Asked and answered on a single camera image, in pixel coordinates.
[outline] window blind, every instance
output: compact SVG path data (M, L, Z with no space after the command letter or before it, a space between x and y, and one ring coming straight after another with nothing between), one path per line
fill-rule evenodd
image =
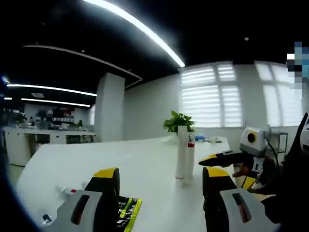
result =
M242 104L232 64L191 69L181 73L180 112L195 127L241 127Z
M272 127L297 126L303 109L287 68L269 63L256 63L256 67L263 82L268 124Z
M242 126L242 105L238 86L222 87L222 97L224 104L224 126Z

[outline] green plant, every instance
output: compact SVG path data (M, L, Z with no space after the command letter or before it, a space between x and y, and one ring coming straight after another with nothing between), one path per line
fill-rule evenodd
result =
M191 117L172 111L172 118L164 121L163 128L167 129L168 132L177 132L178 126L187 126L188 132L194 132L193 125L194 122L191 121Z

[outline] black ceiling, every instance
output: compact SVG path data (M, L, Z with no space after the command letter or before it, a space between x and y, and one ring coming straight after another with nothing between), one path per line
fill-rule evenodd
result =
M81 52L128 70L145 83L178 71L176 62L147 35L119 16L82 0L8 1L2 7L0 74L11 83L96 92L98 80L111 72L136 77L81 56L27 44L55 46ZM186 66L231 60L286 63L287 47L297 40L287 23L266 12L237 13L205 6L201 1L112 0L159 35ZM81 103L75 95L47 94L47 100ZM93 104L94 97L84 102Z

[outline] white bottle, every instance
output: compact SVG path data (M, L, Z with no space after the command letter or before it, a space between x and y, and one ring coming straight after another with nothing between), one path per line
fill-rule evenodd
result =
M178 148L176 164L176 181L180 186L184 185L185 166L189 134L186 126L178 126Z
M187 156L186 156L186 170L185 179L190 181L193 179L193 168L194 168L194 152L195 152L195 136L193 133L189 136L189 142L187 145Z

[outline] white table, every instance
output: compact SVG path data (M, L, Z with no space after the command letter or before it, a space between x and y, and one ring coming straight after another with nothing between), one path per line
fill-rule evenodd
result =
M69 131L69 130L38 130L28 128L4 127L6 149L9 163L25 166L35 150L36 134L48 134L50 144L66 144L67 135L90 135L96 134L88 131Z
M22 172L16 191L36 223L43 214L56 218L65 198L55 185L75 189L92 175L110 167L120 169L120 195L142 198L132 232L204 232L202 166L197 162L229 149L220 144L197 143L194 180L175 184L177 145L165 138L74 145L43 145ZM233 166L224 168L229 174Z

